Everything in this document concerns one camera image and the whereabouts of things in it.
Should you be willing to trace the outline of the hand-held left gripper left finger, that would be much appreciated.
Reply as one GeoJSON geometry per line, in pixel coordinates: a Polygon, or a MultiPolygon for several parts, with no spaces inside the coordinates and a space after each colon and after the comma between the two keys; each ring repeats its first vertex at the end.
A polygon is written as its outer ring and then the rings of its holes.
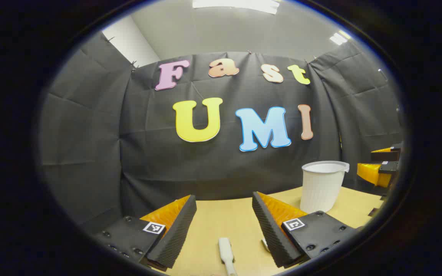
{"type": "Polygon", "coordinates": [[[141,218],[127,215],[94,238],[130,264],[166,271],[182,250],[196,210],[195,195],[187,195],[141,218]]]}

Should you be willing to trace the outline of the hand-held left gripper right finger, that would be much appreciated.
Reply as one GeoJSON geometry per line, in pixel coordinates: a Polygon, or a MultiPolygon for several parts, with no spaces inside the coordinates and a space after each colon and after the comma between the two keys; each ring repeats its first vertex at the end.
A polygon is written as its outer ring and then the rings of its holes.
{"type": "Polygon", "coordinates": [[[253,192],[251,199],[277,267],[289,268],[325,255],[359,231],[323,211],[307,214],[261,192],[253,192]]]}

